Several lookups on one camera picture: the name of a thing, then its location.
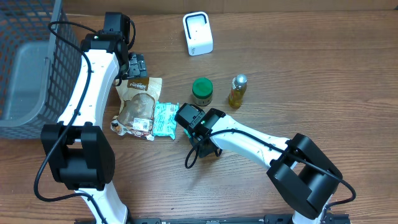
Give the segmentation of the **brown snack pouch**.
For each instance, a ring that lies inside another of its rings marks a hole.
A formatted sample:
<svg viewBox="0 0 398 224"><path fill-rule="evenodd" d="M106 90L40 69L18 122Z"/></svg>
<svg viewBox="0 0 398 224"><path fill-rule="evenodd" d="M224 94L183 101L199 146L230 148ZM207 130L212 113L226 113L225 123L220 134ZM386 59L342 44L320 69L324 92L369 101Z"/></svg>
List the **brown snack pouch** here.
<svg viewBox="0 0 398 224"><path fill-rule="evenodd" d="M161 78L145 77L123 80L116 87L121 107L119 114L113 117L111 130L120 136L130 134L153 141L155 104L159 100L161 89Z"/></svg>

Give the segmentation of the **teal snack packet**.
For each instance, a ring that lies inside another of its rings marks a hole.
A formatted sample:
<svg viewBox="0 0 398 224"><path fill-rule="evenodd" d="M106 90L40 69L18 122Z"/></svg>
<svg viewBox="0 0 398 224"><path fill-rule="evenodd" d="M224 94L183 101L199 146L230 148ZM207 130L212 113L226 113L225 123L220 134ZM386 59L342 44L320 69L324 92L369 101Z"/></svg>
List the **teal snack packet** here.
<svg viewBox="0 0 398 224"><path fill-rule="evenodd" d="M169 136L175 139L175 132L177 122L175 116L179 110L179 104L161 103L159 101L155 104L153 135L154 136Z"/></svg>

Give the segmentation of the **green lid white jar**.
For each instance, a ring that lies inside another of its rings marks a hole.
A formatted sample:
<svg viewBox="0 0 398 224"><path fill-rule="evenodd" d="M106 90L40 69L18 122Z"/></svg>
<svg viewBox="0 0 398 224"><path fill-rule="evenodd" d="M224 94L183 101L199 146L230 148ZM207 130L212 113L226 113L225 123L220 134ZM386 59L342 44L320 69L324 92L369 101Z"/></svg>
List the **green lid white jar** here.
<svg viewBox="0 0 398 224"><path fill-rule="evenodd" d="M192 85L193 101L198 106L209 105L213 98L213 84L211 80L201 77Z"/></svg>

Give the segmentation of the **yellow liquid plastic bottle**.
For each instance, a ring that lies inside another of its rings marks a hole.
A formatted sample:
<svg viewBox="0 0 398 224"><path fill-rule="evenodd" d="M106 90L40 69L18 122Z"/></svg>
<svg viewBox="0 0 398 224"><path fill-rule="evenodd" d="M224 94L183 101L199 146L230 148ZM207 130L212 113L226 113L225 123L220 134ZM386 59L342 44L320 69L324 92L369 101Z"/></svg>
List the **yellow liquid plastic bottle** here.
<svg viewBox="0 0 398 224"><path fill-rule="evenodd" d="M231 91L229 93L229 105L232 108L238 109L243 103L243 96L248 87L248 79L245 74L239 74L233 78Z"/></svg>

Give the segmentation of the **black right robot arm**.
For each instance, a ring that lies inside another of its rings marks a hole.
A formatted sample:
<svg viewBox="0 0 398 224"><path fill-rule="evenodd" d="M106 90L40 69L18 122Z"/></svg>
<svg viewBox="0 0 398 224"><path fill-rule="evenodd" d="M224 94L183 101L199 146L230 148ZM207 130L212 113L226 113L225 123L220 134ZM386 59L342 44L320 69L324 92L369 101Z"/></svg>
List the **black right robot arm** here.
<svg viewBox="0 0 398 224"><path fill-rule="evenodd" d="M176 122L190 135L196 158L233 151L266 170L284 201L294 209L293 223L321 223L343 176L307 136L275 137L249 128L225 112L184 104Z"/></svg>

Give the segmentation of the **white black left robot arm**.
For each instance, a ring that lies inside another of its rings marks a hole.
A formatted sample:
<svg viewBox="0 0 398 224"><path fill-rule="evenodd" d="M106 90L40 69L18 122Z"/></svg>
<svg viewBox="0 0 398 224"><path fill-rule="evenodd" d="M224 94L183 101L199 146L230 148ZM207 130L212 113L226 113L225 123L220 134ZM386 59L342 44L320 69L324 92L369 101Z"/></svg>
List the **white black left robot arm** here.
<svg viewBox="0 0 398 224"><path fill-rule="evenodd" d="M103 130L106 100L115 79L129 70L129 32L101 30L87 34L77 49L80 73L67 107L56 124L46 124L40 139L46 158L34 181L49 166L56 182L72 190L68 198L82 197L95 223L130 223L129 209L113 184L115 156Z"/></svg>

